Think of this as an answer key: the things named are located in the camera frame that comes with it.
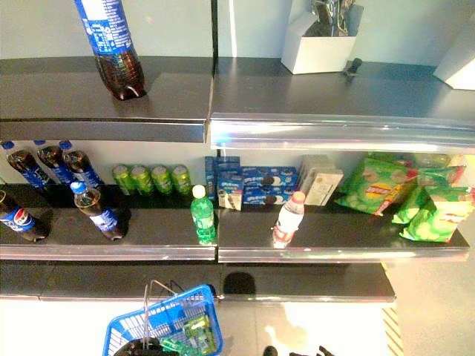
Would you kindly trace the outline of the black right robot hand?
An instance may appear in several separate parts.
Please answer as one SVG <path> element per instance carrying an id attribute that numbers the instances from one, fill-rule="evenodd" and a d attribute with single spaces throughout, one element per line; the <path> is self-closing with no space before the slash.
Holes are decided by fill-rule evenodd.
<path id="1" fill-rule="evenodd" d="M 290 352 L 289 356 L 306 356 L 304 354 L 299 354 L 297 352 Z M 315 353 L 315 356 L 335 356 L 332 352 L 326 349 L 323 346 L 318 347 L 318 351 Z"/>

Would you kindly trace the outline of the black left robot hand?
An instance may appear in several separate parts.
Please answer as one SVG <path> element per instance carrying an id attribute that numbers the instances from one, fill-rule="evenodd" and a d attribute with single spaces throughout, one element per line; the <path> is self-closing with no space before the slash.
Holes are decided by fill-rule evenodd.
<path id="1" fill-rule="evenodd" d="M 160 342 L 155 337 L 128 342 L 114 353 L 114 356 L 164 355 Z"/>

